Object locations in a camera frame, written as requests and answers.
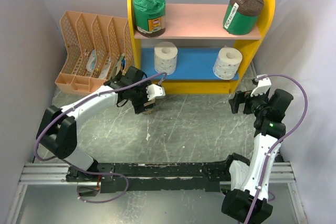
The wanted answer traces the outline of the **white floral toilet paper roll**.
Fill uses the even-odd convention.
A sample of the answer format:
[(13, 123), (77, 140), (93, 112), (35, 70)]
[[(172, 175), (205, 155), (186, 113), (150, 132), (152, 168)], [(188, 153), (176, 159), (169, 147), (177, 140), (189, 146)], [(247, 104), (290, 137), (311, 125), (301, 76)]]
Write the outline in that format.
[(222, 80), (232, 79), (238, 71), (242, 59), (243, 56), (239, 50), (231, 47), (222, 48), (213, 66), (214, 75)]

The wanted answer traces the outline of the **white dotted toilet paper roll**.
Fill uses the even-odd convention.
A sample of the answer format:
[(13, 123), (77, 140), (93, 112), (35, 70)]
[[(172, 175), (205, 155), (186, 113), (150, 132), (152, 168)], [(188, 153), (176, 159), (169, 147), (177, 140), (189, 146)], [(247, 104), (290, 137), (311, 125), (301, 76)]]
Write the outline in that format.
[(154, 47), (154, 69), (171, 75), (176, 70), (178, 49), (168, 41), (160, 42)]

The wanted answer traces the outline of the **brown green paper roll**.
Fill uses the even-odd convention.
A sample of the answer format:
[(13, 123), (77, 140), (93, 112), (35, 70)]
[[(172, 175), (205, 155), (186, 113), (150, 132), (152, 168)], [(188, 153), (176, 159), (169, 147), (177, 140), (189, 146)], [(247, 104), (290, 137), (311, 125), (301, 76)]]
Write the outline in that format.
[(250, 33), (264, 8), (264, 0), (230, 0), (223, 28), (232, 35)]

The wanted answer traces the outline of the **beige paper roll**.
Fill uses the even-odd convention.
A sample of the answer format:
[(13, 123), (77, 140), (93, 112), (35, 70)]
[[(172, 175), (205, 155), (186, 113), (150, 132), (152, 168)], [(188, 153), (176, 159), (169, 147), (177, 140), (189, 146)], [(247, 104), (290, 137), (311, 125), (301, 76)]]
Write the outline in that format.
[(148, 101), (147, 103), (144, 104), (144, 112), (143, 114), (150, 114), (155, 108), (155, 102), (156, 99), (153, 99), (151, 101)]

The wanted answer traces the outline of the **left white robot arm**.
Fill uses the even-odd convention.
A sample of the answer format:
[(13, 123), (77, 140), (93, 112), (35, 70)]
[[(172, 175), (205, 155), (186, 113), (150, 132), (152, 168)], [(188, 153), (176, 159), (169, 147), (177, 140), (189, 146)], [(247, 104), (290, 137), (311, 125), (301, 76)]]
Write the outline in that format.
[(135, 114), (154, 108), (155, 99), (165, 96), (160, 83), (153, 84), (145, 72), (131, 66), (125, 74), (103, 83), (96, 91), (61, 108), (50, 106), (44, 112), (34, 149), (42, 145), (53, 157), (79, 169), (79, 175), (90, 182), (97, 178), (98, 162), (78, 144), (77, 131), (91, 117), (120, 102), (130, 101)]

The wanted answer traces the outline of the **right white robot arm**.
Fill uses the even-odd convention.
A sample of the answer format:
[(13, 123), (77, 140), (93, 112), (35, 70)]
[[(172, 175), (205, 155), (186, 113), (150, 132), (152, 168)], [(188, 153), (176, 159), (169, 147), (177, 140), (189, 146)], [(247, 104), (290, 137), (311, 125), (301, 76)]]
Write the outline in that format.
[(231, 189), (225, 194), (222, 213), (240, 223), (262, 223), (272, 213), (273, 207), (268, 202), (269, 179), (281, 146), (278, 140), (286, 133), (282, 119), (292, 100), (293, 96), (282, 89), (276, 89), (271, 96), (238, 91), (229, 100), (233, 114), (244, 104), (243, 113), (255, 116), (250, 164), (234, 160), (223, 167), (223, 176), (231, 181)]

